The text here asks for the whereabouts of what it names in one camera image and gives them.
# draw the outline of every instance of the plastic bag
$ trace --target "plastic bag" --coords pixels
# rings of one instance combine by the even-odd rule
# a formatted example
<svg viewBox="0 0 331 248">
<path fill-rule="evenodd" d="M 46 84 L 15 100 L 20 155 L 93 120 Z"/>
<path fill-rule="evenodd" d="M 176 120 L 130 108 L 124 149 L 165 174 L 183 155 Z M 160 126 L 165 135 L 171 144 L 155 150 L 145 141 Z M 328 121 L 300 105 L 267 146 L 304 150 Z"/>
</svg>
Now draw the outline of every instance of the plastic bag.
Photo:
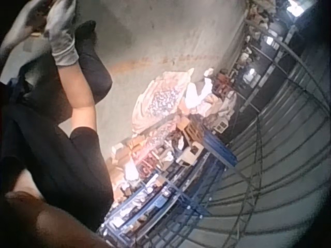
<svg viewBox="0 0 331 248">
<path fill-rule="evenodd" d="M 151 81 L 138 97 L 132 114 L 132 130 L 141 133 L 177 111 L 194 69 L 187 72 L 164 72 Z"/>
</svg>

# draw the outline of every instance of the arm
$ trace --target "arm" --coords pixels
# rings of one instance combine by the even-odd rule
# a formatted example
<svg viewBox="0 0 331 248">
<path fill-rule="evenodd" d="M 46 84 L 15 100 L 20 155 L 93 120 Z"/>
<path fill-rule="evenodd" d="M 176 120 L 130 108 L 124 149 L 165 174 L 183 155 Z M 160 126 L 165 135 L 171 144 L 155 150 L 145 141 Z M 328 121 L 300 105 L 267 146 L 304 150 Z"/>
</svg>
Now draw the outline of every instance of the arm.
<svg viewBox="0 0 331 248">
<path fill-rule="evenodd" d="M 72 106 L 72 130 L 78 127 L 89 127 L 97 131 L 93 95 L 79 64 L 59 66 L 58 73 L 63 89 Z"/>
<path fill-rule="evenodd" d="M 36 15 L 36 12 L 43 10 L 47 2 L 48 0 L 31 0 L 16 17 L 0 47 L 0 76 L 12 49 L 29 37 L 35 29 L 44 25 L 44 18 Z"/>
<path fill-rule="evenodd" d="M 78 64 L 74 47 L 72 20 L 76 0 L 57 0 L 51 8 L 45 27 L 58 73 L 73 108 L 72 129 L 89 127 L 96 131 L 96 111 L 91 89 Z"/>
</svg>

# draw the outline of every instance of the forearm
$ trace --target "forearm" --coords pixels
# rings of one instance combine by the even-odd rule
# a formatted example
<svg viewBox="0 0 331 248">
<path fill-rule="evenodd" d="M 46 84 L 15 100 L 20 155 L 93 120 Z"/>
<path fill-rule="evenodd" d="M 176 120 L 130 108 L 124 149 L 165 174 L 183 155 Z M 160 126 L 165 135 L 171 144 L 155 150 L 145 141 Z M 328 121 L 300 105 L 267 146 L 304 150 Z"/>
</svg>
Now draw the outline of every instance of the forearm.
<svg viewBox="0 0 331 248">
<path fill-rule="evenodd" d="M 64 92 L 72 106 L 72 129 L 89 127 L 97 131 L 93 95 L 78 62 L 71 66 L 58 67 L 58 73 Z"/>
<path fill-rule="evenodd" d="M 60 80 L 73 109 L 94 107 L 91 89 L 78 63 L 72 66 L 58 67 Z"/>
</svg>

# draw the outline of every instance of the leg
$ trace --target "leg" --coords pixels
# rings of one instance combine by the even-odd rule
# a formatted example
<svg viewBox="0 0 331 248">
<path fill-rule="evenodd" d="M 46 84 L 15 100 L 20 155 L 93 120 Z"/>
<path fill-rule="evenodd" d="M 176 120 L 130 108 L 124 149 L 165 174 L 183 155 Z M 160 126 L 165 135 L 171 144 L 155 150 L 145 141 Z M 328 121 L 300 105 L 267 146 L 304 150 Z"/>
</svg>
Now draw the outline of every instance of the leg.
<svg viewBox="0 0 331 248">
<path fill-rule="evenodd" d="M 96 103 L 110 91 L 112 79 L 94 50 L 95 22 L 82 24 L 76 31 L 76 49 L 79 64 L 91 88 Z M 71 116 L 71 106 L 59 81 L 57 68 L 50 53 L 46 53 L 30 63 L 38 68 L 39 77 L 35 89 L 26 96 L 25 104 L 57 124 Z"/>
</svg>

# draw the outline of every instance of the black clothing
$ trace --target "black clothing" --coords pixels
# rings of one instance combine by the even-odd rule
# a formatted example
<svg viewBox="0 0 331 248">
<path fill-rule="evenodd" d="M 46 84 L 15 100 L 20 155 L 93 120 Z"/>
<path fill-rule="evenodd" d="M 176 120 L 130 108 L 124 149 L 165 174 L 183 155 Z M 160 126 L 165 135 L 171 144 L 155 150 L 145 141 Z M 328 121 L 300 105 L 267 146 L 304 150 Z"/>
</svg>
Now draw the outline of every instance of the black clothing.
<svg viewBox="0 0 331 248">
<path fill-rule="evenodd" d="M 76 48 L 82 72 L 98 102 L 109 92 L 111 77 L 91 40 L 78 40 Z M 24 98 L 13 102 L 13 90 L 0 83 L 0 195 L 10 190 L 8 181 L 27 168 L 47 203 L 96 231 L 113 202 L 110 177 L 94 130 L 77 128 L 68 137 L 58 127 L 71 116 L 71 108 L 49 56 L 26 66 L 39 67 L 42 75 L 41 83 Z"/>
</svg>

